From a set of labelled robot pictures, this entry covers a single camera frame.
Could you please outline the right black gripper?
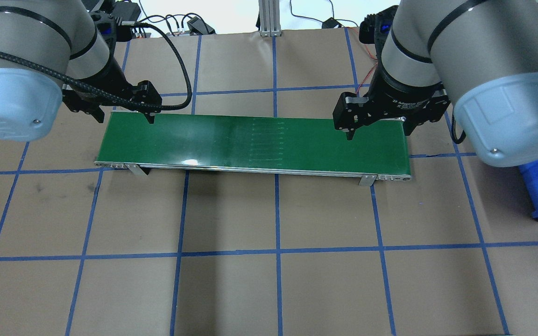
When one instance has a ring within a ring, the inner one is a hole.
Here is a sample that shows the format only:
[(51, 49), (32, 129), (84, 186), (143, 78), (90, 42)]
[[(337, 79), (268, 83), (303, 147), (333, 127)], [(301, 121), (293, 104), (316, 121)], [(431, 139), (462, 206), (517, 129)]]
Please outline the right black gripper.
[(365, 97), (340, 94), (333, 110), (334, 128), (351, 141), (360, 127), (381, 119), (406, 117), (405, 136), (410, 136), (418, 126), (442, 119), (451, 100), (441, 88), (441, 82), (426, 87), (406, 85), (378, 65)]

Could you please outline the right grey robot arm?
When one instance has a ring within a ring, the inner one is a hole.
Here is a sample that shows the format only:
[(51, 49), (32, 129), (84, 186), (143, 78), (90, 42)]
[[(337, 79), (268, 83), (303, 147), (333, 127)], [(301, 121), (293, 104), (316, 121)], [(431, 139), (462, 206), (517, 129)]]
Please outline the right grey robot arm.
[(376, 68), (367, 93), (342, 93), (336, 130), (404, 118), (405, 135), (449, 106), (480, 159), (493, 167), (538, 160), (538, 3), (402, 0), (361, 22)]

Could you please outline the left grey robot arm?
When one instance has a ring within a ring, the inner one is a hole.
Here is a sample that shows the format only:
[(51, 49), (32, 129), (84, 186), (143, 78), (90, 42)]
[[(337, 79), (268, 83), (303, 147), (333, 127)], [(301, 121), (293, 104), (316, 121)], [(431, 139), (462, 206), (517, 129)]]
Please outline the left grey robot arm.
[(118, 105), (153, 123), (162, 98), (149, 81), (129, 83), (114, 57), (138, 15), (110, 0), (0, 0), (0, 140), (47, 136), (62, 105), (98, 123)]

